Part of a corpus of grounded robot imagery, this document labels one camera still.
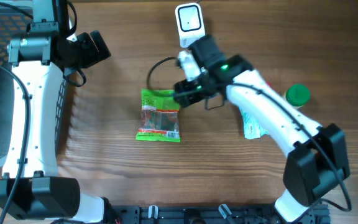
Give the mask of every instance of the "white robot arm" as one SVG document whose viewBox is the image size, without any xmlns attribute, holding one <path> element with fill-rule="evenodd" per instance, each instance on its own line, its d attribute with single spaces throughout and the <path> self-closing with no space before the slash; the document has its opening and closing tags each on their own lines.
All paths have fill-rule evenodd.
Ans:
<svg viewBox="0 0 358 224">
<path fill-rule="evenodd" d="M 234 83 L 253 85 L 263 90 L 296 117 L 313 136 L 318 134 L 318 127 L 321 127 L 321 125 L 284 101 L 265 83 L 257 70 L 241 73 L 234 78 Z M 269 135 L 278 144 L 285 157 L 295 149 L 295 142 L 304 143 L 309 140 L 309 137 L 299 131 L 298 126 L 277 105 L 263 95 L 258 95 L 256 91 L 247 90 L 241 86 L 229 85 L 226 87 L 226 93 L 227 99 L 231 103 L 254 116 L 264 128 L 269 130 Z M 285 190 L 283 195 L 276 201 L 275 208 L 287 222 L 295 221 L 309 209 L 309 207 L 297 202 L 288 190 Z"/>
<path fill-rule="evenodd" d="M 7 48 L 13 66 L 11 75 L 24 86 L 14 83 L 11 143 L 0 179 L 0 207 L 4 209 L 0 223 L 6 213 L 18 220 L 117 222 L 106 198 L 83 194 L 76 179 L 58 176 L 55 155 L 62 96 L 67 83 L 80 86 L 68 76 L 76 71 L 81 75 L 82 68 L 110 57 L 110 52 L 98 31 L 74 34 L 76 12 L 72 3 L 33 0 L 32 4 L 33 16 L 29 17 L 33 22 L 26 32 L 14 34 Z M 73 25 L 68 18 L 68 5 L 75 15 Z M 21 88 L 27 90 L 27 96 Z M 30 101 L 30 110 L 25 98 Z M 25 121 L 30 127 L 27 147 L 22 145 Z"/>
<path fill-rule="evenodd" d="M 205 100 L 208 109 L 208 98 L 220 93 L 269 130 L 287 158 L 283 176 L 287 189 L 275 202 L 286 222 L 297 221 L 338 184 L 351 209 L 342 181 L 350 175 L 346 142 L 335 124 L 324 128 L 294 109 L 241 56 L 226 60 L 210 35 L 180 52 L 178 61 L 186 80 L 175 84 L 173 97 L 182 107 Z"/>
</svg>

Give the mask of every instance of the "black cable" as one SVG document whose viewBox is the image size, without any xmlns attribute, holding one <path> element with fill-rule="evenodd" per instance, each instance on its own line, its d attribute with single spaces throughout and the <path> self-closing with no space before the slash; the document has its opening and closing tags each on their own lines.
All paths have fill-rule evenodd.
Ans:
<svg viewBox="0 0 358 224">
<path fill-rule="evenodd" d="M 70 77 L 69 77 L 69 76 L 72 75 L 72 74 L 70 74 L 70 75 L 63 75 L 63 78 L 68 82 L 68 84 L 71 84 L 71 85 L 73 85 L 73 86 L 75 86 L 75 87 L 81 87 L 81 86 L 85 85 L 85 83 L 86 83 L 86 76 L 85 76 L 85 74 L 82 72 L 81 69 L 77 70 L 77 72 L 78 72 L 78 74 L 81 75 L 82 84 L 78 84 L 78 83 L 72 81 L 72 80 L 70 79 Z"/>
<path fill-rule="evenodd" d="M 319 201 L 320 201 L 320 202 L 326 202 L 327 204 L 330 204 L 330 205 L 336 207 L 337 209 L 339 209 L 339 210 L 342 211 L 342 212 L 350 212 L 350 211 L 352 210 L 352 206 L 350 206 L 350 209 L 349 209 L 349 206 L 348 206 L 348 208 L 344 208 L 344 207 L 338 205 L 337 203 L 335 203 L 335 202 L 333 202 L 333 201 L 331 201 L 331 200 L 325 199 L 325 198 L 321 198 Z"/>
<path fill-rule="evenodd" d="M 75 33 L 75 31 L 77 30 L 77 12 L 75 11 L 74 5 L 73 3 L 67 1 L 68 6 L 71 8 L 71 10 L 73 11 L 74 14 L 74 25 L 73 27 L 68 31 L 68 35 L 67 37 L 73 35 Z"/>
<path fill-rule="evenodd" d="M 20 12 L 20 13 L 24 14 L 25 16 L 29 17 L 30 19 L 33 19 L 33 17 L 32 17 L 31 14 L 29 14 L 29 13 L 26 12 L 25 10 L 20 9 L 20 8 L 18 8 L 18 7 L 16 7 L 16 6 L 12 6 L 12 5 L 10 5 L 10 4 L 6 4 L 6 3 L 3 3 L 3 2 L 0 2 L 0 6 L 4 6 L 4 7 L 11 8 L 11 9 L 17 11 L 17 12 Z"/>
<path fill-rule="evenodd" d="M 147 79 L 146 79 L 147 89 L 149 89 L 155 96 L 159 96 L 159 97 L 171 97 L 171 96 L 173 96 L 172 94 L 169 94 L 169 95 L 168 95 L 168 94 L 163 94 L 163 93 L 160 93 L 160 92 L 154 90 L 154 89 L 152 88 L 151 83 L 150 83 L 150 79 L 151 79 L 151 77 L 152 77 L 152 74 L 153 74 L 153 71 L 154 71 L 155 68 L 157 68 L 159 65 L 161 65 L 162 63 L 164 63 L 164 62 L 166 62 L 166 61 L 176 60 L 176 59 L 177 59 L 176 57 L 167 57 L 166 59 L 163 59 L 163 60 L 157 62 L 157 63 L 150 69 L 149 74 L 147 74 Z"/>
<path fill-rule="evenodd" d="M 19 168 L 17 169 L 17 174 L 15 181 L 12 186 L 12 190 L 6 200 L 6 204 L 4 209 L 2 210 L 1 216 L 0 216 L 0 224 L 4 222 L 5 216 L 7 211 L 9 210 L 9 207 L 11 206 L 12 199 L 15 195 L 17 185 L 19 184 L 19 179 L 22 176 L 24 163 L 25 163 L 25 150 L 27 149 L 27 138 L 29 136 L 29 130 L 30 130 L 30 98 L 29 98 L 29 92 L 27 91 L 27 88 L 22 83 L 20 78 L 18 78 L 15 74 L 13 74 L 8 69 L 4 68 L 0 65 L 0 69 L 4 70 L 8 75 L 10 75 L 20 86 L 23 92 L 24 96 L 24 104 L 25 104 L 25 118 L 24 118 L 24 131 L 23 131 L 23 141 L 22 141 L 22 149 L 20 151 L 20 158 L 19 158 Z"/>
</svg>

